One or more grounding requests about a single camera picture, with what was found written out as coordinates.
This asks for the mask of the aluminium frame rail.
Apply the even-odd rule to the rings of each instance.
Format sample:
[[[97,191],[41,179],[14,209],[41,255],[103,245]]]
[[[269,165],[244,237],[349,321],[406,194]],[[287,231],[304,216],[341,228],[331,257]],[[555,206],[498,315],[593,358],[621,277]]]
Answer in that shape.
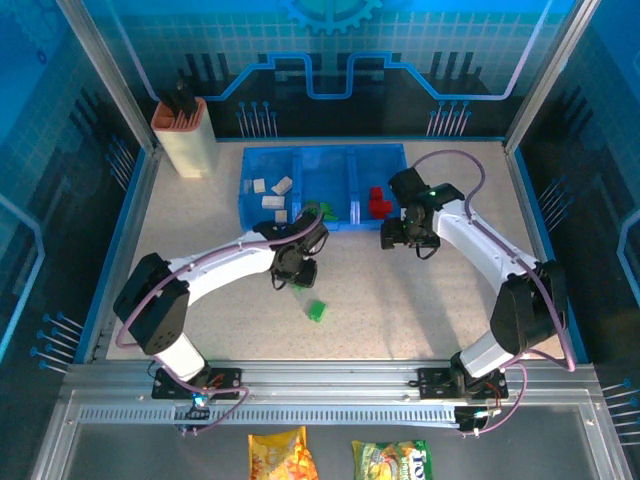
[[[529,392],[534,390],[585,390],[598,394],[600,384],[594,368],[579,365],[569,373],[545,360],[524,360]],[[72,365],[63,386],[69,389],[99,390],[107,395],[132,397],[136,392],[151,390],[147,373],[149,363],[143,360],[105,361]],[[302,361],[213,361],[213,368],[237,368],[241,383],[258,400],[399,400],[417,397],[409,383],[418,378],[422,368],[448,369],[447,360],[302,360]]]

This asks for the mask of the blue three-compartment bin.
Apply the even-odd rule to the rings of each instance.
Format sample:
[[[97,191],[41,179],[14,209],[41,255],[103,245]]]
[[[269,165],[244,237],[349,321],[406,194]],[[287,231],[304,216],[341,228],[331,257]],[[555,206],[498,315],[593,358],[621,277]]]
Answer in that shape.
[[[331,231],[377,230],[383,220],[369,211],[369,191],[379,186],[383,199],[393,203],[386,219],[398,217],[401,209],[388,185],[396,173],[407,168],[400,144],[355,144],[327,146],[250,147],[243,152],[238,193],[238,215],[245,230],[275,219],[276,210],[261,207],[263,196],[275,195],[271,188],[284,176],[293,180],[284,196],[288,221],[308,201],[329,203],[339,220],[325,221]],[[253,180],[262,178],[266,191],[256,194]]]

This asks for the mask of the yellow snack bag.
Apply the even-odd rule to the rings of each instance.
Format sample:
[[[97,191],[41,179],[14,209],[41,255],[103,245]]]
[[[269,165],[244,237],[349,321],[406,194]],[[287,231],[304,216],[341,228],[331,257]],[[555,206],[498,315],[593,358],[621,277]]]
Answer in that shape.
[[[248,436],[249,480],[319,480],[307,429]]]

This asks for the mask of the long green lego brick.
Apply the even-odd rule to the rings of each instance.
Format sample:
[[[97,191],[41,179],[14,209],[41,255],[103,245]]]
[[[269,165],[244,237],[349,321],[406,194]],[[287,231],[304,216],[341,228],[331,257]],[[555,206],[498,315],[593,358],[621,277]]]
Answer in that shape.
[[[321,203],[320,201],[315,201],[315,200],[308,201],[308,202],[305,204],[305,208],[306,208],[306,210],[307,210],[308,212],[310,212],[310,213],[311,213],[311,214],[313,214],[313,215],[321,214],[321,215],[323,216],[323,219],[324,219],[325,221],[329,221],[329,222],[336,222],[336,221],[338,221],[338,220],[339,220],[339,217],[336,215],[336,211],[333,209],[333,207],[332,207],[329,203],[328,203],[328,204],[329,204],[329,205],[332,207],[332,209],[333,209],[333,214],[332,214],[332,215],[325,215],[325,214],[322,212],[322,210],[321,210],[320,203]]]

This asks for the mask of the aluminium frame post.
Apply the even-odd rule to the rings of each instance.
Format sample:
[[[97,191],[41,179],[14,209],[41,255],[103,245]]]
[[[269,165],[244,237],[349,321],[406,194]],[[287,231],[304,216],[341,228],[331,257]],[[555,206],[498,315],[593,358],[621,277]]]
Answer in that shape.
[[[575,0],[563,27],[546,55],[532,88],[524,97],[504,141],[507,155],[515,152],[535,120],[582,38],[601,0]]]
[[[158,149],[156,136],[144,118],[125,77],[83,1],[55,1],[135,139],[146,153],[155,153]]]

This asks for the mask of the green snack bag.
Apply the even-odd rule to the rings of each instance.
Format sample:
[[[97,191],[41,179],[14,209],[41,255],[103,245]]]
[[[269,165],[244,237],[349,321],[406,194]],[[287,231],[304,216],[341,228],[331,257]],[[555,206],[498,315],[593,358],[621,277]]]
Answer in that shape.
[[[424,440],[351,442],[354,480],[434,480],[431,451]]]

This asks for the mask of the clear transparent lego brick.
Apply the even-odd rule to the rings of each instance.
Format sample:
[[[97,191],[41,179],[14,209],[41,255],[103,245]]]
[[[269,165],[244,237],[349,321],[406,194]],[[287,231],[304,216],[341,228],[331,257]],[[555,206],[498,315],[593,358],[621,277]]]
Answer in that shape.
[[[294,289],[294,298],[305,316],[309,316],[310,309],[315,301],[315,293],[312,289]]]

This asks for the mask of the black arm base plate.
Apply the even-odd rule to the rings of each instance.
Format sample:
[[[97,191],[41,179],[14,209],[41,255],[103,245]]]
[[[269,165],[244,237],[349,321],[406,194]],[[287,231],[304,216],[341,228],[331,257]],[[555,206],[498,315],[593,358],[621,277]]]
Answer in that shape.
[[[459,369],[420,368],[416,385],[421,399],[507,399],[509,396],[506,378],[494,370],[479,378]]]
[[[214,368],[200,375],[199,388],[231,389],[241,385],[242,370],[239,368]],[[156,400],[192,400],[195,392],[178,385],[162,368],[154,376],[151,397]]]

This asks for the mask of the beige utensil holder terracotta rim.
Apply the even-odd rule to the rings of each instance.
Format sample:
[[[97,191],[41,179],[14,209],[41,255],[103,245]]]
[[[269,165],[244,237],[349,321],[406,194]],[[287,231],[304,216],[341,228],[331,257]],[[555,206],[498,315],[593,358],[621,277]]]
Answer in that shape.
[[[174,115],[159,102],[151,120],[151,128],[168,158],[183,178],[209,176],[219,156],[206,101],[195,98],[196,112],[186,119],[183,113]]]

